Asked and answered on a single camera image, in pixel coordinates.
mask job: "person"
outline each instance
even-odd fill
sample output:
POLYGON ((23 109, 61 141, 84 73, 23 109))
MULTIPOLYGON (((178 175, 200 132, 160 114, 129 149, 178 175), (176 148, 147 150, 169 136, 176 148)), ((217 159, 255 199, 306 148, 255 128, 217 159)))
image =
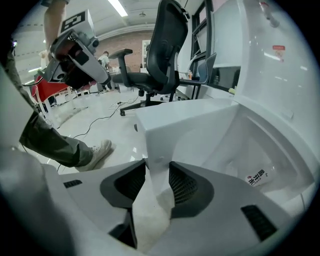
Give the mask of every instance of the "person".
MULTIPOLYGON (((69 1, 44 0, 41 3, 48 7, 44 14, 44 35, 47 51, 49 51, 50 45, 58 37, 59 26, 66 18, 66 6, 69 1)), ((13 85, 34 110, 22 132, 20 138, 21 144, 47 158, 57 161, 63 166, 75 167, 79 172, 93 170, 98 161, 110 151, 111 141, 104 139, 100 145, 88 147, 78 139, 60 135, 39 116, 28 93, 23 89, 12 49, 8 51, 6 59, 1 60, 1 64, 13 85)))
MULTIPOLYGON (((98 61, 101 63, 102 67, 104 67, 106 71, 109 73, 111 70, 110 61, 109 61, 109 52, 104 51, 103 54, 99 57, 98 61)), ((111 87, 111 81, 108 82, 106 86, 108 86, 109 91, 113 91, 111 87)))

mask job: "ceiling light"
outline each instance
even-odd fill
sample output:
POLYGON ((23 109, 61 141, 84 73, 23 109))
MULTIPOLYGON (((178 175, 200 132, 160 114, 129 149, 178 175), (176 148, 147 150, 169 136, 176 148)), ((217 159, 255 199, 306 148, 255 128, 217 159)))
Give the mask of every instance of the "ceiling light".
POLYGON ((33 72, 33 71, 37 71, 37 70, 40 70, 40 69, 41 69, 41 67, 37 67, 37 68, 34 68, 34 69, 29 70, 28 72, 31 73, 31 72, 33 72))
POLYGON ((114 7, 114 9, 120 14, 121 17, 128 16, 126 10, 124 7, 121 5, 119 0, 108 0, 110 4, 114 7))

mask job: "ceiling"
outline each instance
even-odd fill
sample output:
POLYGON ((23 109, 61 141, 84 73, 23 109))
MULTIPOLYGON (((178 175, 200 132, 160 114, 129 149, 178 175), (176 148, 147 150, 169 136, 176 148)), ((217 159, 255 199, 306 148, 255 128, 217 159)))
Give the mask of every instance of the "ceiling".
MULTIPOLYGON (((135 25, 154 24, 157 18, 160 0, 119 0, 128 16, 121 17, 108 0, 71 0, 66 7, 66 16, 70 17, 89 9, 96 36, 135 25)), ((187 0, 177 0, 185 6, 187 0)), ((40 67, 39 53, 45 50, 43 32, 46 7, 37 4, 20 22, 13 33, 17 40, 15 49, 16 67, 21 81, 26 83, 33 79, 36 72, 29 70, 40 67)))

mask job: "red sticker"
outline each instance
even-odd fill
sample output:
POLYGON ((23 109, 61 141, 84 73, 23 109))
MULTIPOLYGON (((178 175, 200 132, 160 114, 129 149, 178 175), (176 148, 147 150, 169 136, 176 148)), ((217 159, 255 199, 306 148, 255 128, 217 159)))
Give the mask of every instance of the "red sticker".
POLYGON ((265 6, 269 6, 266 2, 260 2, 260 5, 265 5, 265 6))
POLYGON ((273 50, 280 50, 280 51, 285 51, 286 47, 284 45, 273 45, 272 46, 273 50))

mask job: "table leg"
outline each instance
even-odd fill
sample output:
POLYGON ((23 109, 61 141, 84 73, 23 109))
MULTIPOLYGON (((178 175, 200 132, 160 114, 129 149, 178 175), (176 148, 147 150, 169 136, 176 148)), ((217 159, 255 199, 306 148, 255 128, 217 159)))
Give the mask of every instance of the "table leg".
POLYGON ((51 120, 52 123, 53 123, 53 127, 56 128, 56 129, 60 128, 60 125, 58 124, 58 121, 56 120, 55 115, 54 115, 54 113, 52 112, 52 109, 51 109, 49 100, 46 99, 46 100, 44 101, 44 104, 45 104, 45 106, 46 106, 46 109, 48 110, 48 115, 50 116, 50 120, 51 120))
POLYGON ((68 95, 69 95, 69 98, 70 98, 70 101, 71 101, 71 105, 72 105, 72 108, 75 110, 76 109, 76 106, 75 106, 75 102, 74 102, 74 99, 72 97, 72 93, 71 93, 71 89, 70 87, 68 86, 66 88, 67 92, 68 92, 68 95))
POLYGON ((88 104, 87 104, 87 102, 86 102, 85 93, 84 93, 83 90, 81 91, 81 96, 82 96, 82 105, 83 105, 85 108, 87 108, 87 107, 88 107, 88 104))
POLYGON ((35 95, 36 95, 36 99, 37 99, 37 101, 38 101, 38 103, 39 103, 39 107, 40 107, 40 109, 41 109, 41 111, 42 111, 42 113, 43 113, 43 116, 45 117, 47 113, 46 113, 46 111, 45 111, 44 106, 42 105, 42 101, 41 101, 41 99, 40 99, 38 89, 36 89, 35 95))

